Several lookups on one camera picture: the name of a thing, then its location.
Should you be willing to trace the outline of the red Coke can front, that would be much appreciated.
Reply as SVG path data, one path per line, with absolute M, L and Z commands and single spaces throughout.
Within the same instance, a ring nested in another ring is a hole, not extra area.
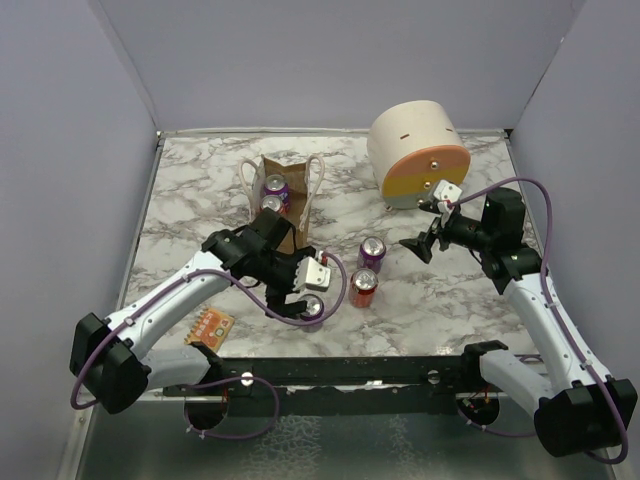
M 368 268 L 356 270 L 350 280 L 349 301 L 356 308 L 368 308 L 376 293 L 379 280 L 377 274 Z

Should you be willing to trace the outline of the red coke can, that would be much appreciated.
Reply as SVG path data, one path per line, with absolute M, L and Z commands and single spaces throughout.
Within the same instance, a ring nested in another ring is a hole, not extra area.
M 379 280 L 377 274 L 368 268 L 356 270 L 350 280 L 349 301 L 356 308 L 368 308 L 376 293 Z
M 289 212 L 289 204 L 279 195 L 265 195 L 259 203 L 259 211 L 273 210 L 280 215 L 286 215 Z

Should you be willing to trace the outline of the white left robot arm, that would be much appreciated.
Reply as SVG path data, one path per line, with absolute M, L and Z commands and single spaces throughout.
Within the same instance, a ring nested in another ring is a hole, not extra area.
M 297 325 L 303 306 L 286 298 L 298 289 L 302 262 L 317 251 L 312 246 L 279 251 L 293 229 L 283 216 L 265 210 L 247 225 L 210 234 L 184 267 L 132 305 L 106 318 L 83 317 L 72 343 L 71 406 L 83 409 L 81 388 L 111 414 L 131 406 L 161 372 L 144 361 L 156 342 L 205 300 L 230 286 L 241 288 L 244 277 L 265 285 L 259 306 L 267 316 Z

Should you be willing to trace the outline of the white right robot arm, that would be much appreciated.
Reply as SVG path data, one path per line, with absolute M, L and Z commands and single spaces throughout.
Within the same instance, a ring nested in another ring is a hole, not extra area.
M 461 383 L 481 391 L 493 385 L 532 418 L 535 434 L 554 457 L 618 447 L 615 462 L 628 453 L 627 428 L 638 394 L 617 379 L 591 352 L 561 304 L 548 271 L 548 259 L 523 240 L 526 206 L 505 183 L 482 191 L 480 219 L 464 216 L 461 189 L 436 183 L 420 209 L 435 214 L 429 229 L 401 244 L 420 260 L 432 259 L 433 246 L 450 245 L 479 255 L 482 270 L 518 314 L 533 341 L 545 374 L 539 374 L 499 341 L 466 346 L 459 367 Z

